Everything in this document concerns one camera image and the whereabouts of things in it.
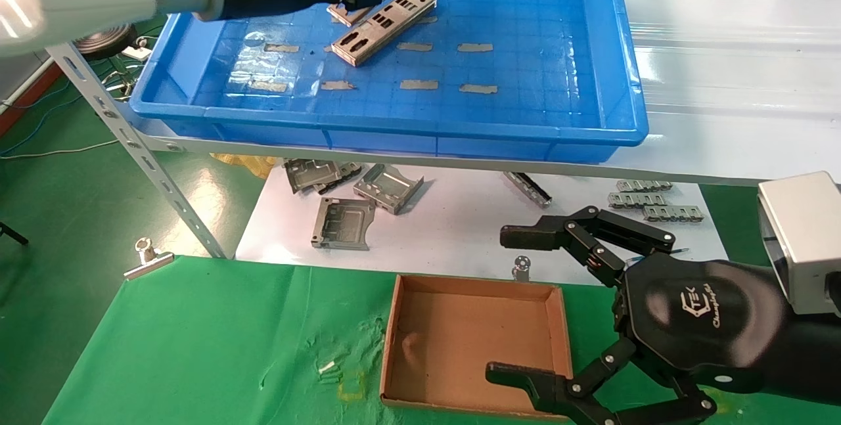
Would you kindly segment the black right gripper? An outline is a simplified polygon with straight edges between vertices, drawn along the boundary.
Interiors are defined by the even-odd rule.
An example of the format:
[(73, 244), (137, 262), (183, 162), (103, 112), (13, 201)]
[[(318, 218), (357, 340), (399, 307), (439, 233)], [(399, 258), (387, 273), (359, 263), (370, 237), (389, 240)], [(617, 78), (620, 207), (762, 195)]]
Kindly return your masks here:
[[(658, 379), (674, 376), (667, 386), (675, 399), (612, 412), (595, 392), (637, 356), (630, 338), (622, 336), (571, 379), (549, 369), (488, 362), (486, 380), (524, 390), (536, 411), (576, 424), (700, 424), (717, 413), (716, 402), (676, 377), (736, 393), (765, 388), (765, 356), (789, 311), (765, 267), (676, 259), (665, 255), (672, 252), (673, 234), (594, 206), (543, 215), (535, 225), (505, 225), (499, 241), (510, 249), (564, 250), (604, 286), (622, 285), (624, 326), (639, 343), (646, 370)], [(647, 258), (625, 270), (606, 243)]]

